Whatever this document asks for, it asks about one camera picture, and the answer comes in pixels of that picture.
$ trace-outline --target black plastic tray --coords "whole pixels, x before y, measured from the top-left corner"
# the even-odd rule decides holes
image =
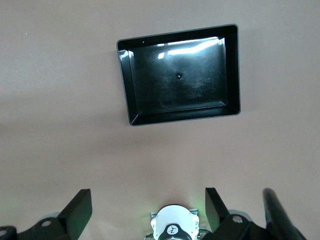
[[[117,42],[131,125],[240,113],[235,24]]]

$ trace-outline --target rectangular tray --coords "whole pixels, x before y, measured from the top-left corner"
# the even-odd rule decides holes
[[[133,126],[240,113],[235,24],[117,42]]]

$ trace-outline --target silver bolt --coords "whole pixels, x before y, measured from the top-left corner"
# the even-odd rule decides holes
[[[0,231],[0,237],[1,237],[1,236],[4,236],[4,235],[6,235],[6,234],[7,234],[7,230],[1,230],[1,231]]]
[[[232,220],[237,224],[242,224],[244,222],[242,218],[238,215],[233,216]]]
[[[43,223],[41,223],[41,227],[45,228],[48,227],[51,224],[50,220],[44,221]]]

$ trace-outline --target white plastic casing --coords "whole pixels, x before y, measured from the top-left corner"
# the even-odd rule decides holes
[[[169,205],[162,208],[156,217],[151,220],[153,238],[158,240],[166,226],[170,224],[178,224],[183,231],[190,235],[191,239],[197,239],[199,217],[187,208],[180,205]]]

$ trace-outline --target white circle logo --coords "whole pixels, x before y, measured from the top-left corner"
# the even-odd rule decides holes
[[[177,226],[175,225],[171,225],[168,227],[168,229],[166,230],[166,232],[170,235],[175,235],[177,232],[179,232]]]

